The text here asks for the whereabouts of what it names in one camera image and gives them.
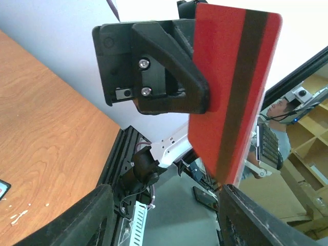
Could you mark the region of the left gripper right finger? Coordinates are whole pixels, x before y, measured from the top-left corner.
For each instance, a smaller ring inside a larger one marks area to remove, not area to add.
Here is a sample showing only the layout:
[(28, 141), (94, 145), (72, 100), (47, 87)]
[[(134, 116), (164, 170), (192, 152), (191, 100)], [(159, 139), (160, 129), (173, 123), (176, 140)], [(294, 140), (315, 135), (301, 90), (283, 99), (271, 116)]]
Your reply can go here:
[(317, 245), (282, 222), (232, 184), (219, 194), (219, 224), (224, 245)]

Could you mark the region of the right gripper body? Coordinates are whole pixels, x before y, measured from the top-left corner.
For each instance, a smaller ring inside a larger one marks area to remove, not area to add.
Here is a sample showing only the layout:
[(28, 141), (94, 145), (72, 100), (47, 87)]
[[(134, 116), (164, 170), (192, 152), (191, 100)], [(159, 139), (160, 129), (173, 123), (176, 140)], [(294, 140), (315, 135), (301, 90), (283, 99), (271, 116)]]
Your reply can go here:
[[(174, 21), (194, 20), (179, 19)], [(104, 97), (109, 106), (121, 101), (134, 101), (135, 98), (131, 28), (136, 23), (106, 24), (97, 26), (92, 30)]]

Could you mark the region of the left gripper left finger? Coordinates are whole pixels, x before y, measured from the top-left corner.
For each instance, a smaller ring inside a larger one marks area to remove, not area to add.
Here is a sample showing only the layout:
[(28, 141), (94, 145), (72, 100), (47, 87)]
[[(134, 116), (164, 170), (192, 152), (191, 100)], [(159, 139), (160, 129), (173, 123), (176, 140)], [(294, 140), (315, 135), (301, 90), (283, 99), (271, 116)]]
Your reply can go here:
[(110, 245), (113, 216), (112, 188), (102, 184), (16, 245)]

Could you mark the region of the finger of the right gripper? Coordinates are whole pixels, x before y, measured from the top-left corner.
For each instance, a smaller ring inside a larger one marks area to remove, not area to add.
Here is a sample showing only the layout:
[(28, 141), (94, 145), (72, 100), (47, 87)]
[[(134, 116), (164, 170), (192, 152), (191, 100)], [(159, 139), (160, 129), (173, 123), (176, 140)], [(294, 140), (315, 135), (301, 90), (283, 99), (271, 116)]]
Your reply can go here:
[(210, 89), (192, 61), (194, 27), (194, 21), (132, 26), (134, 103), (141, 114), (206, 113)]

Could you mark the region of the black card holder wallet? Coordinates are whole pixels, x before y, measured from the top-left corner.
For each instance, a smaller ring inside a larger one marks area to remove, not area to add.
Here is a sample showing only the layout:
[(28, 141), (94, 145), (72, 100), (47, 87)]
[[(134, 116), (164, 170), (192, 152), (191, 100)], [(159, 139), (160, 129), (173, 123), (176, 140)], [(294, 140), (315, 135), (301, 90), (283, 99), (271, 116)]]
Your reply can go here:
[(11, 188), (11, 184), (0, 180), (0, 199), (2, 199)]

